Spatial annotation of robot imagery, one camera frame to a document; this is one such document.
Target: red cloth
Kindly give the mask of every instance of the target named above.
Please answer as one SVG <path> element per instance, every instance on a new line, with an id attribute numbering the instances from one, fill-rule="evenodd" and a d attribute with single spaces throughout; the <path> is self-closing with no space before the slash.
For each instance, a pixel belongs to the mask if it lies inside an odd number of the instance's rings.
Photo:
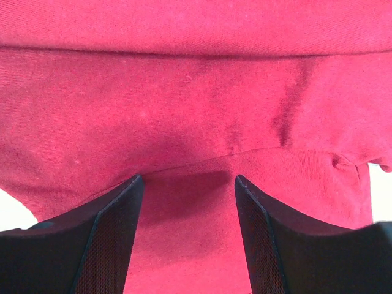
<path id="1" fill-rule="evenodd" d="M 372 222 L 391 27 L 389 1 L 3 1 L 0 188 L 41 221 L 141 173 L 125 293 L 248 294 L 238 173 Z"/>

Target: folded red shirt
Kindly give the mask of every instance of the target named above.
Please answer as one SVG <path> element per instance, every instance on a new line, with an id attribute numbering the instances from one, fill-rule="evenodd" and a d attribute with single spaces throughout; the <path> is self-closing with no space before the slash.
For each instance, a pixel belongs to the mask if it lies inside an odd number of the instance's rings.
<path id="1" fill-rule="evenodd" d="M 332 224 L 392 168 L 389 1 L 6 1 L 0 188 L 39 221 L 136 173 L 125 292 L 251 289 L 241 173 Z"/>

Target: red fabric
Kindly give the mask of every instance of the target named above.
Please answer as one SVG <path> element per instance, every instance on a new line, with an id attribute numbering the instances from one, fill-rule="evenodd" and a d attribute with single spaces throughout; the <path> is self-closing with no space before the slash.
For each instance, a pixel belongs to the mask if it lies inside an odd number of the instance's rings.
<path id="1" fill-rule="evenodd" d="M 238 173 L 323 221 L 371 223 L 366 164 L 392 167 L 391 12 L 3 1 L 0 188 L 41 221 L 141 173 L 125 293 L 247 294 Z"/>

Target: red garment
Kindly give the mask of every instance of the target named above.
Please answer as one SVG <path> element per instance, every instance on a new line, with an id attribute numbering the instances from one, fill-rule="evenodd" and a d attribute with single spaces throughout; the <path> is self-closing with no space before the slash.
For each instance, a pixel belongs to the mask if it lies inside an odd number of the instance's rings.
<path id="1" fill-rule="evenodd" d="M 124 293 L 248 294 L 238 173 L 372 222 L 390 28 L 389 1 L 2 1 L 0 188 L 42 221 L 141 173 Z"/>

